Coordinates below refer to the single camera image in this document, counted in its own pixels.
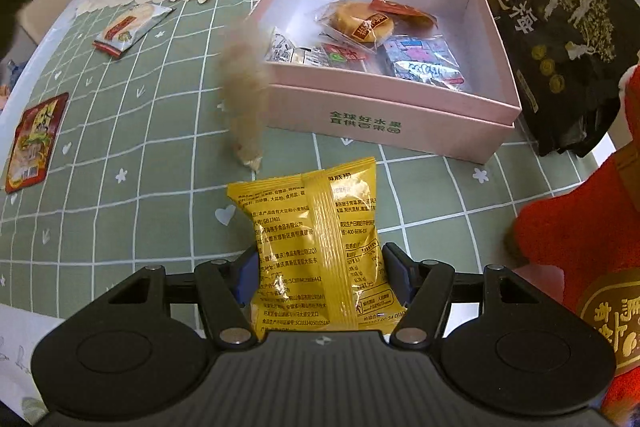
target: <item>red packet with barcode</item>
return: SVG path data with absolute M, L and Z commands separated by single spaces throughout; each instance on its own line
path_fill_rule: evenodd
M 53 143 L 68 98 L 68 92 L 59 94 L 22 114 L 9 156 L 5 185 L 7 194 L 38 184 L 47 175 Z

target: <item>gold circle logo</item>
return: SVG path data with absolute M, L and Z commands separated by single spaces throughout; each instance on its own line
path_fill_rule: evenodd
M 553 94 L 558 94 L 564 91 L 564 76 L 561 74 L 555 74 L 549 79 L 549 90 Z
M 537 46 L 533 46 L 531 50 L 531 56 L 534 60 L 542 60 L 546 55 L 546 46 L 544 44 L 538 44 Z
M 545 76 L 549 76 L 550 74 L 553 74 L 555 70 L 556 70 L 556 63 L 552 58 L 545 58 L 545 60 L 540 62 L 540 73 L 544 74 Z

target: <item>cardboard box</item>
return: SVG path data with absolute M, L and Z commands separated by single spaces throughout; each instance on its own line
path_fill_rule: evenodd
M 250 17 L 298 46 L 317 42 L 313 13 L 335 0 L 260 0 Z M 269 63 L 268 125 L 485 163 L 513 131 L 520 101 L 486 0 L 393 0 L 433 13 L 478 95 L 381 74 Z

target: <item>black snack bag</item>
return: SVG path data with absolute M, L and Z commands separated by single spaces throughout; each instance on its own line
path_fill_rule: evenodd
M 634 0 L 487 0 L 538 152 L 585 156 L 620 109 L 618 82 L 638 61 Z

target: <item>white heart print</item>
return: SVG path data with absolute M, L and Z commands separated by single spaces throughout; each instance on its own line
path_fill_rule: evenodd
M 220 223 L 228 227 L 231 218 L 234 217 L 236 213 L 236 206 L 234 204 L 230 204 L 226 208 L 218 208 L 216 210 L 216 219 L 219 220 Z

